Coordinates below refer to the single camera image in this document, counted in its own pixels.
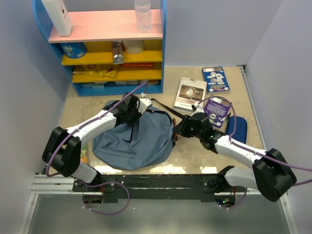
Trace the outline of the blue fabric backpack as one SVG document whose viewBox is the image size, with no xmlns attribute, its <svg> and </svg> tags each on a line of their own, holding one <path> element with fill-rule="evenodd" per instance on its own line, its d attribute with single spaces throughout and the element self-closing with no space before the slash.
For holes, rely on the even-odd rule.
<svg viewBox="0 0 312 234">
<path fill-rule="evenodd" d="M 166 161 L 174 142 L 168 112 L 150 107 L 133 127 L 121 124 L 92 140 L 93 154 L 111 167 L 136 170 Z"/>
</svg>

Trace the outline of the brown leather wallet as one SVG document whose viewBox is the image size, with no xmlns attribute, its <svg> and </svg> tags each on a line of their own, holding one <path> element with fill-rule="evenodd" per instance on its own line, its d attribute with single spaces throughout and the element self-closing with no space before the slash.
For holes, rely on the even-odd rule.
<svg viewBox="0 0 312 234">
<path fill-rule="evenodd" d="M 173 129 L 176 127 L 176 119 L 175 118 L 173 118 Z M 173 132 L 173 142 L 177 142 L 177 136 L 178 136 L 178 134 L 174 131 Z"/>
</svg>

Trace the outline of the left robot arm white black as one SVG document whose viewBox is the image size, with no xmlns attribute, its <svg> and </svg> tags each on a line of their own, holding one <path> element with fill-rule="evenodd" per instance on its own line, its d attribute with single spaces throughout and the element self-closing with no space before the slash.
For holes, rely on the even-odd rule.
<svg viewBox="0 0 312 234">
<path fill-rule="evenodd" d="M 93 167 L 80 161 L 82 146 L 99 134 L 121 124 L 134 124 L 142 115 L 141 98 L 124 95 L 122 101 L 114 101 L 94 117 L 74 127 L 53 129 L 44 149 L 42 160 L 64 177 L 83 181 L 89 191 L 101 186 L 101 179 Z"/>
</svg>

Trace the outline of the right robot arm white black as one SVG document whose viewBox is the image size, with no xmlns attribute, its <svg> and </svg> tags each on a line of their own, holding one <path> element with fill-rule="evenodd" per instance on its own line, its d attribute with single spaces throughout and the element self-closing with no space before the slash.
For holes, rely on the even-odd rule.
<svg viewBox="0 0 312 234">
<path fill-rule="evenodd" d="M 185 115 L 174 132 L 182 137 L 196 137 L 205 149 L 247 166 L 246 170 L 231 168 L 217 179 L 218 188 L 224 192 L 236 186 L 251 188 L 276 202 L 297 182 L 278 150 L 265 151 L 241 143 L 213 129 L 204 114 Z"/>
</svg>

